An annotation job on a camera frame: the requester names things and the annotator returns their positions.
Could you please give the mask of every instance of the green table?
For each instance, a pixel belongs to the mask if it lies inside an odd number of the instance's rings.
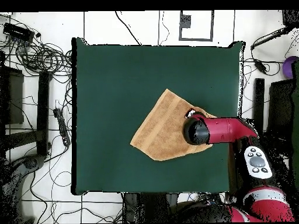
[[[295,62],[292,66],[294,74],[294,92],[291,95],[293,101],[293,133],[292,146],[293,157],[291,159],[291,166],[295,179],[295,186],[299,191],[299,62]]]
[[[130,141],[166,88],[215,116],[237,116],[243,47],[85,45],[73,39],[72,193],[228,191],[227,144],[157,162]]]

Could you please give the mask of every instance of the robot control buttons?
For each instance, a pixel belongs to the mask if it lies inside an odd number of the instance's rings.
[[[247,147],[244,151],[244,159],[251,177],[262,180],[272,177],[269,161],[263,150],[257,146]]]
[[[258,157],[258,156],[254,156],[252,157],[250,160],[250,165],[253,166],[253,167],[265,167],[266,164],[265,164],[265,160],[261,157]]]

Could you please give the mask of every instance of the purple object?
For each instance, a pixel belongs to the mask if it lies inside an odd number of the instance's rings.
[[[292,63],[299,60],[299,57],[291,56],[288,57],[283,63],[283,74],[285,77],[292,79],[293,72],[292,72]]]

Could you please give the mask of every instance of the gray button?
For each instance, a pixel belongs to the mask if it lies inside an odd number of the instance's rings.
[[[250,159],[250,165],[253,167],[265,167],[265,160],[261,157],[255,156]]]

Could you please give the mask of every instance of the tan towel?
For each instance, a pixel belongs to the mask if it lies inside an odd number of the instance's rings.
[[[147,115],[130,144],[154,160],[173,159],[212,147],[206,144],[190,145],[185,141],[183,123],[190,108],[202,112],[206,117],[215,118],[167,89]]]

